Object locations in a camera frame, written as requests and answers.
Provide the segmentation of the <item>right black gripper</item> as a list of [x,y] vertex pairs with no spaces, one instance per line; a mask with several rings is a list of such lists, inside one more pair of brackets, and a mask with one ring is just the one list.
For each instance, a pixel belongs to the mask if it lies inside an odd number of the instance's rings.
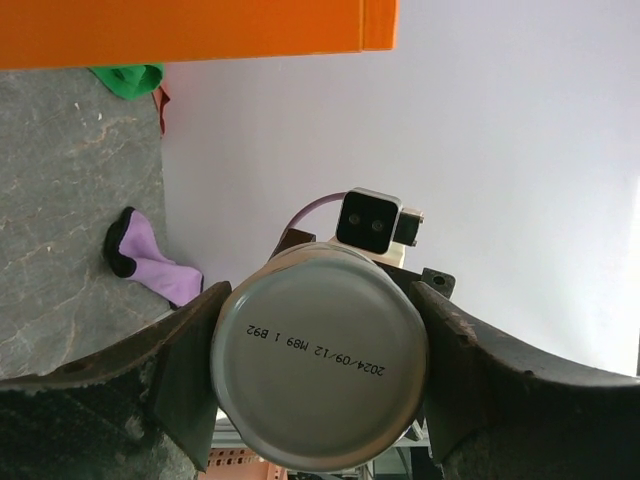
[[[295,228],[286,229],[269,259],[273,259],[287,249],[307,243],[316,243],[316,235]],[[363,256],[381,268],[406,295],[409,294],[410,287],[415,282],[427,284],[447,299],[450,299],[453,294],[456,279],[451,274],[430,268],[424,268],[421,273],[415,273],[396,266],[393,260],[388,258],[369,255],[367,252],[364,252]]]

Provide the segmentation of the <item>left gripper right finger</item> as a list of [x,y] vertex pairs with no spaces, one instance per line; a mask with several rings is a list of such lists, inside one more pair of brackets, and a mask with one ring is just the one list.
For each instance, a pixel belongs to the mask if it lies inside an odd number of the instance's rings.
[[425,324],[424,410],[447,479],[636,479],[639,380],[533,347],[411,287]]

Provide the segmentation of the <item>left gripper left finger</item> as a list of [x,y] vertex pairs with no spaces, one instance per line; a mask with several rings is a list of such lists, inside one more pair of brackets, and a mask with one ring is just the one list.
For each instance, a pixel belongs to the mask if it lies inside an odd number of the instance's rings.
[[219,282],[159,322],[45,376],[1,383],[4,479],[195,479],[218,403]]

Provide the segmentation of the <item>white lid small jar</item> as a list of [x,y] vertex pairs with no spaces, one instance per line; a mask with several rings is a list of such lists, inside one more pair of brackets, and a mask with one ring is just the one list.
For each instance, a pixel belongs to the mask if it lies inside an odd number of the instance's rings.
[[339,471],[385,452],[416,418],[427,334],[372,260],[305,243],[225,301],[210,370],[221,409],[257,454],[293,470]]

